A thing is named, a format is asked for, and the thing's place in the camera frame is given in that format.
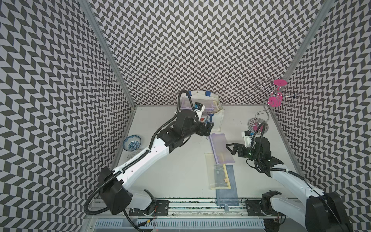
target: small plate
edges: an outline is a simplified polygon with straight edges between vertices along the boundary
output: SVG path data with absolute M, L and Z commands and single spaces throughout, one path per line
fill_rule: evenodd
M 122 147 L 125 151 L 134 151 L 139 148 L 141 143 L 142 140 L 139 136 L 131 135 L 124 140 Z

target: transparent sheet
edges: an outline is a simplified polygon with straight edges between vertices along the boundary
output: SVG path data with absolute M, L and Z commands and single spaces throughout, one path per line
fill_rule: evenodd
M 210 189 L 230 189 L 226 165 L 216 164 L 213 153 L 205 153 L 205 158 Z
M 213 148 L 216 164 L 234 163 L 232 154 L 226 148 L 227 139 L 224 134 L 211 134 L 210 143 Z

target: ventilation grille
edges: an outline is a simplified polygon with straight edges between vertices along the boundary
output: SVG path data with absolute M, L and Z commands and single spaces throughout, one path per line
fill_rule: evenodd
M 134 223 L 139 224 L 148 219 L 137 219 Z M 157 218 L 154 221 L 141 226 L 142 229 L 153 229 L 154 224 L 158 229 L 264 229 L 263 219 L 177 219 Z M 130 224 L 123 219 L 99 219 L 96 229 L 103 228 L 131 228 Z
M 96 224 L 95 228 L 117 228 L 122 227 L 122 219 L 99 219 Z

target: mounting plate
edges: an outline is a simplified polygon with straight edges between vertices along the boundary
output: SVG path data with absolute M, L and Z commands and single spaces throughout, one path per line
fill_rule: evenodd
M 259 205 L 260 200 L 246 200 L 246 210 L 249 216 L 265 216 Z
M 168 200 L 158 200 L 156 201 L 156 216 L 167 216 L 167 213 L 169 212 L 169 201 Z M 129 210 L 130 216 L 148 216 L 146 215 L 146 212 L 140 209 L 133 209 L 130 208 Z

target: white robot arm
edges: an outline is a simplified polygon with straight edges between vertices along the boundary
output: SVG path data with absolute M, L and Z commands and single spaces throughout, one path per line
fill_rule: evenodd
M 270 144 L 263 136 L 254 139 L 250 131 L 242 133 L 245 145 L 227 144 L 227 149 L 239 157 L 254 161 L 254 168 L 277 180 L 292 192 L 300 202 L 281 195 L 278 191 L 262 194 L 261 210 L 265 215 L 282 213 L 304 226 L 309 232 L 350 232 L 352 225 L 345 206 L 337 193 L 325 193 L 290 171 L 282 161 L 272 156 Z

